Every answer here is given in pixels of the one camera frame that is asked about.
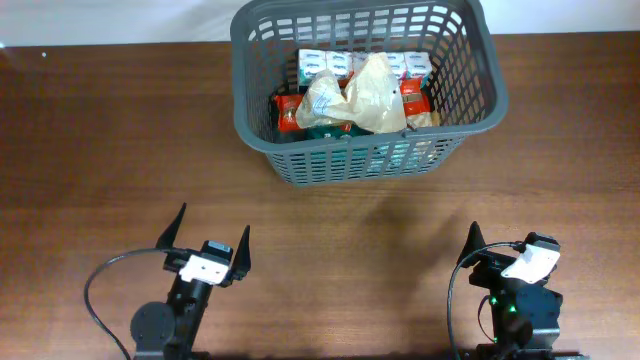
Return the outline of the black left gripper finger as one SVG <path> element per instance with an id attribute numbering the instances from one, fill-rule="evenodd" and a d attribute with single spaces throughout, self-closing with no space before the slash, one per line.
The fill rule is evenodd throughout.
<path id="1" fill-rule="evenodd" d="M 237 252 L 231 266 L 231 280 L 241 281 L 251 270 L 251 253 L 250 253 L 250 226 L 247 225 L 243 231 L 241 240 L 238 244 Z"/>
<path id="2" fill-rule="evenodd" d="M 187 208 L 187 203 L 183 203 L 176 217 L 172 220 L 172 222 L 168 225 L 168 227 L 159 236 L 155 245 L 157 249 L 170 249 L 173 247 L 182 219 L 184 217 L 186 208 Z"/>

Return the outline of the spaghetti pasta packet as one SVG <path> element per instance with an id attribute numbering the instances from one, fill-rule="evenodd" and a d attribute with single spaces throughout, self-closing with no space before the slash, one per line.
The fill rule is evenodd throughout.
<path id="1" fill-rule="evenodd" d="M 411 79 L 403 80 L 400 83 L 400 91 L 406 117 L 408 115 L 415 115 L 422 112 L 434 112 L 428 97 L 423 92 L 422 82 L 421 84 L 418 84 L 418 82 L 418 79 Z M 304 130 L 297 125 L 295 113 L 305 93 L 275 95 L 273 97 L 273 103 L 278 110 L 279 131 L 285 133 Z"/>

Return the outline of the green Nescafe coffee bag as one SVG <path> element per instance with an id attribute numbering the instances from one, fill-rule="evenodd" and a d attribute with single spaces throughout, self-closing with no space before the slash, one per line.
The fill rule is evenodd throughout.
<path id="1" fill-rule="evenodd" d="M 306 140 L 334 139 L 346 140 L 354 137 L 372 135 L 371 131 L 353 124 L 311 127 L 305 130 Z"/>

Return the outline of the tan packet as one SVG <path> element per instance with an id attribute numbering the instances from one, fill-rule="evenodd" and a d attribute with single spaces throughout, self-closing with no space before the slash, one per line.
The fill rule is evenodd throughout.
<path id="1" fill-rule="evenodd" d="M 388 56 L 367 56 L 345 88 L 329 70 L 319 72 L 298 106 L 295 118 L 303 129 L 352 123 L 366 131 L 392 133 L 407 126 L 400 82 Z"/>

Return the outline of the colourful tissue multipack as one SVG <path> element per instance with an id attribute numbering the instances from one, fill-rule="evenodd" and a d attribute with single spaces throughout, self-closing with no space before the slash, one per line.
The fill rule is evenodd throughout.
<path id="1" fill-rule="evenodd" d="M 335 79 L 340 88 L 396 90 L 403 80 L 426 81 L 433 72 L 426 52 L 347 52 L 301 49 L 298 52 L 298 91 L 313 86 L 318 76 Z"/>

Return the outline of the mint green wipes packet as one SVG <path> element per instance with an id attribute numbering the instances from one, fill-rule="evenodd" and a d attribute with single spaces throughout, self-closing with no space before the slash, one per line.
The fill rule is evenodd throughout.
<path id="1" fill-rule="evenodd" d="M 389 144 L 376 146 L 373 150 L 371 166 L 386 171 L 396 171 L 403 166 L 411 166 L 415 155 L 407 142 L 401 142 L 391 146 Z"/>

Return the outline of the white brown snack packet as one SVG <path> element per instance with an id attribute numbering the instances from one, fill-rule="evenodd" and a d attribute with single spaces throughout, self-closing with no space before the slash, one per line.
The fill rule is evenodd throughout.
<path id="1" fill-rule="evenodd" d="M 406 117 L 407 127 L 417 130 L 426 127 L 438 127 L 441 123 L 440 115 L 437 112 L 422 112 Z"/>

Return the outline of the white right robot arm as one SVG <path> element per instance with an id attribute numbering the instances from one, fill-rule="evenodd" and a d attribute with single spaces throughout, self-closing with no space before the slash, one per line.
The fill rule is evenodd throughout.
<path id="1" fill-rule="evenodd" d="M 563 295 L 546 287 L 557 268 L 561 246 L 551 236 L 529 233 L 522 241 L 485 242 L 474 221 L 452 271 L 447 290 L 447 331 L 456 359 L 585 360 L 586 355 L 556 352 Z M 488 294 L 481 301 L 491 307 L 493 333 L 488 344 L 460 351 L 454 335 L 454 285 L 459 271 L 472 270 L 469 283 Z"/>

